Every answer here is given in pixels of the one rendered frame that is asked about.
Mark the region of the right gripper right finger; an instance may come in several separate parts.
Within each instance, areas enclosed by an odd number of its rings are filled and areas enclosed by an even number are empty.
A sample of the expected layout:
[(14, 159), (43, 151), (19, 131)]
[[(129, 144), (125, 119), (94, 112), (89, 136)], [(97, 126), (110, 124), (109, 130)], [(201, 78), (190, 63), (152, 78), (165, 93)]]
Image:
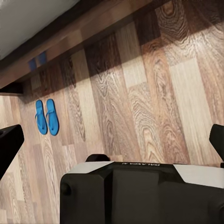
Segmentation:
[(213, 124), (209, 141), (224, 161), (224, 126)]

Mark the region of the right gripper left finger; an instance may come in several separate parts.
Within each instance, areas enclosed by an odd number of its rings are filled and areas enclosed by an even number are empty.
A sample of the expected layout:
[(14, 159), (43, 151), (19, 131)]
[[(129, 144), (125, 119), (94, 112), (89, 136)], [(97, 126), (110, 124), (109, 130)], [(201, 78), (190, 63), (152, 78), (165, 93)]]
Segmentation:
[(0, 180), (24, 143), (20, 124), (0, 129)]

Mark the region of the sandal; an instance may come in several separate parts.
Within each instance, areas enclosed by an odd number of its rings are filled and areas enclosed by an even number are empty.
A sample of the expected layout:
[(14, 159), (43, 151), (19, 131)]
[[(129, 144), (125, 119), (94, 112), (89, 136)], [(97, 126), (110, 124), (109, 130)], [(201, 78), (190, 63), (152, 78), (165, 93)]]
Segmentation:
[(43, 103), (41, 100), (36, 102), (36, 112), (38, 129), (41, 134), (46, 135), (49, 124), (46, 121), (47, 117), (45, 118)]
[(47, 100), (47, 109), (48, 109), (48, 112), (46, 115), (49, 114), (49, 130), (51, 135), (56, 136), (59, 131), (59, 123), (58, 123), (58, 118), (56, 115), (55, 104), (53, 99)]

